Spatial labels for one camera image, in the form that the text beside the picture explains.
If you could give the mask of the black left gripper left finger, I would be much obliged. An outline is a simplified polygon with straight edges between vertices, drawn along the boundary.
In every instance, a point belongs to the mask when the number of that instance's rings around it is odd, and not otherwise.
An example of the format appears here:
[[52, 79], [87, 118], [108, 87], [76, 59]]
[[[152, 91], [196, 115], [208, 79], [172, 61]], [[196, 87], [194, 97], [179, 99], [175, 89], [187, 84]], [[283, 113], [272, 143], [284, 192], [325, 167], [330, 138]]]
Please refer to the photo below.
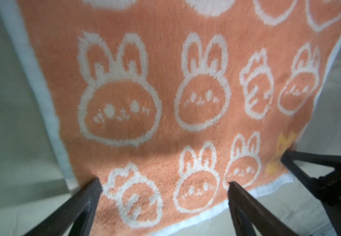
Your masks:
[[91, 232], [102, 185], [94, 178], [26, 236], [88, 236]]

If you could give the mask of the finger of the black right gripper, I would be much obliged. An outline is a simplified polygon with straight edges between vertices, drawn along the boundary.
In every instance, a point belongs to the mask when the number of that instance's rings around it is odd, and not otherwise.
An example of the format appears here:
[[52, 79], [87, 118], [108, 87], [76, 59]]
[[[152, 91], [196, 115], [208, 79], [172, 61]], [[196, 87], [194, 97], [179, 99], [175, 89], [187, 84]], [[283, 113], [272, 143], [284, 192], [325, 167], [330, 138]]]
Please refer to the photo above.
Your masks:
[[[322, 203], [337, 235], [341, 236], [341, 156], [287, 150], [280, 160], [301, 184]], [[315, 178], [298, 167], [296, 161], [331, 167], [334, 170]]]

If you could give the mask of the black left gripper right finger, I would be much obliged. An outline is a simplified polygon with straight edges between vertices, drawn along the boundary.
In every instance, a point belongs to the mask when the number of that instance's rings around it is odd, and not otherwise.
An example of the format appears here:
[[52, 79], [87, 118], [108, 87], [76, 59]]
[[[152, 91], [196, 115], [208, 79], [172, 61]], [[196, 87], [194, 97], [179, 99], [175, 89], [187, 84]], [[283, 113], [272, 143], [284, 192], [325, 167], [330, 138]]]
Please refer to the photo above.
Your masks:
[[238, 183], [229, 183], [227, 196], [231, 219], [238, 236], [255, 236], [257, 233], [254, 228], [263, 236], [296, 235]]

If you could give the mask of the orange bunny pattern towel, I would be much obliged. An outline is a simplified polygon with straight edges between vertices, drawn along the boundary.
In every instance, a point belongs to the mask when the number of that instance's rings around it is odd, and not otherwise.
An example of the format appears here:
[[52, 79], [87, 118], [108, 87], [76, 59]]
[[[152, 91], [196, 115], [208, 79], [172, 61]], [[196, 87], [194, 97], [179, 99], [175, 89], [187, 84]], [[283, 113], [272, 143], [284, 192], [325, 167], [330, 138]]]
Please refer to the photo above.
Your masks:
[[341, 1], [0, 1], [93, 236], [169, 235], [293, 182], [280, 163], [341, 47]]

